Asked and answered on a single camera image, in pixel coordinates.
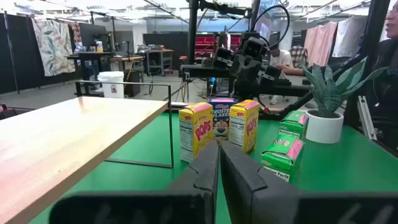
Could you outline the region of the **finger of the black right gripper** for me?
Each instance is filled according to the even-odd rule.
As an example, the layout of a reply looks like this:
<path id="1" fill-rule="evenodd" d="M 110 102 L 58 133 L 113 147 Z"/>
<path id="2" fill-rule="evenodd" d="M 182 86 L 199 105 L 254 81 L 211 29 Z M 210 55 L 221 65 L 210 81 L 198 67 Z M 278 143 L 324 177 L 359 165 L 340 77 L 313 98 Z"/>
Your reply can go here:
<path id="1" fill-rule="evenodd" d="M 219 47 L 213 59 L 213 67 L 218 69 L 228 70 L 232 77 L 242 79 L 244 75 L 246 54 L 243 50 L 235 53 L 232 51 Z"/>
<path id="2" fill-rule="evenodd" d="M 252 84 L 271 85 L 280 74 L 281 69 L 277 67 L 256 65 L 250 69 L 248 80 Z"/>

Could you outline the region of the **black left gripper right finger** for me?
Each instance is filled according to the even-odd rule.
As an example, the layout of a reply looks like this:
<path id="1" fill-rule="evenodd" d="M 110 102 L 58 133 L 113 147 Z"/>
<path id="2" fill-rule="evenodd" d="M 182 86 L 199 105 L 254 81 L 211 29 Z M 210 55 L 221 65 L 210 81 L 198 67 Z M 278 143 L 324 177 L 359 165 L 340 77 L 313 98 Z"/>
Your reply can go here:
<path id="1" fill-rule="evenodd" d="M 300 190 L 228 141 L 220 169 L 232 223 L 397 223 L 395 192 Z"/>

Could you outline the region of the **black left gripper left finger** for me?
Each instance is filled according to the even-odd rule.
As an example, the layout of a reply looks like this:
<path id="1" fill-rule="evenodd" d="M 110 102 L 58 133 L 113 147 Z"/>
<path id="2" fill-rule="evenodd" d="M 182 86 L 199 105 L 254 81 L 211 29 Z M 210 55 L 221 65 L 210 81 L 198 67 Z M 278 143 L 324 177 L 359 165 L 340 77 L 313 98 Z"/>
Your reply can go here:
<path id="1" fill-rule="evenodd" d="M 73 194 L 52 207 L 49 223 L 214 223 L 219 159 L 211 140 L 167 189 Z"/>

